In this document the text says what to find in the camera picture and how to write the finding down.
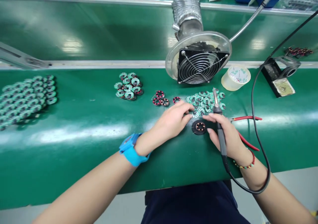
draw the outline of beaded bracelet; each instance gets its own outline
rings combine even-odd
[[[254,153],[253,153],[251,150],[249,150],[249,151],[250,151],[250,152],[252,153],[252,155],[253,155],[253,162],[252,162],[249,166],[240,166],[240,165],[238,165],[238,164],[236,163],[235,160],[233,160],[233,163],[235,164],[236,167],[243,168],[243,169],[248,169],[248,168],[251,168],[251,167],[254,166],[254,163],[255,163],[255,155],[254,155]]]

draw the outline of red handle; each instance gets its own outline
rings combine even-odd
[[[238,134],[239,134],[239,137],[241,138],[241,140],[242,140],[248,147],[250,147],[250,148],[253,149],[253,150],[259,151],[258,148],[256,148],[255,146],[251,145],[239,132],[238,132]]]
[[[253,119],[253,116],[241,116],[241,117],[233,118],[233,120],[244,120],[244,119]],[[262,120],[262,118],[256,116],[255,120]]]

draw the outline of floor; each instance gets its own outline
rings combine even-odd
[[[309,210],[318,210],[318,167],[291,170],[275,174],[276,177]],[[232,183],[233,194],[240,213],[252,224],[263,224],[266,217],[253,196]],[[145,192],[117,195],[96,224],[140,224],[144,213]],[[1,224],[29,224],[47,205],[28,206],[0,211]]]

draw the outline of black cable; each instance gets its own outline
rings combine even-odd
[[[231,179],[240,187],[242,188],[243,190],[251,193],[251,194],[260,194],[262,193],[268,186],[269,184],[269,180],[270,180],[270,177],[271,177],[271,168],[270,168],[270,165],[269,165],[269,161],[268,161],[268,158],[265,154],[265,151],[264,151],[264,148],[262,146],[262,143],[261,143],[261,140],[258,136],[258,131],[257,131],[257,126],[256,126],[256,119],[255,119],[255,112],[254,112],[254,88],[255,88],[255,84],[256,84],[256,81],[257,81],[257,78],[262,70],[262,68],[267,64],[267,62],[269,61],[269,59],[274,55],[274,53],[276,53],[279,48],[284,44],[286,43],[287,40],[289,40],[297,31],[299,31],[305,24],[307,24],[311,19],[313,19],[316,15],[318,14],[318,11],[316,11],[314,14],[312,14],[307,20],[305,20],[300,26],[298,26],[297,29],[295,29],[289,36],[287,36],[286,39],[284,39],[282,41],[282,43],[280,43],[276,49],[273,50],[273,52],[268,56],[268,58],[265,60],[265,62],[259,67],[259,71],[258,73],[256,74],[256,77],[254,79],[254,83],[253,83],[253,86],[252,86],[252,93],[251,93],[251,104],[252,104],[252,116],[253,116],[253,121],[254,121],[254,128],[255,128],[255,134],[256,134],[256,137],[257,137],[257,140],[258,140],[258,143],[259,143],[259,146],[261,147],[261,150],[263,152],[263,155],[264,155],[264,158],[265,158],[265,162],[266,162],[266,166],[267,166],[267,176],[266,176],[266,180],[265,180],[265,183],[263,185],[263,187],[261,187],[259,190],[256,190],[256,191],[253,191],[253,190],[250,190],[246,187],[244,187],[243,185],[241,185],[235,178],[234,176],[232,175],[232,173],[230,172],[230,169],[229,169],[229,166],[228,166],[228,162],[227,160],[223,160],[223,163],[226,163],[224,164],[227,172],[229,173]]]

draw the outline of watch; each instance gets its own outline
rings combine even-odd
[[[140,137],[142,133],[131,134],[127,137],[123,143],[119,147],[119,153],[123,154],[126,159],[134,166],[138,167],[141,163],[146,162],[149,159],[150,154],[145,156],[139,156],[134,148],[138,137]]]

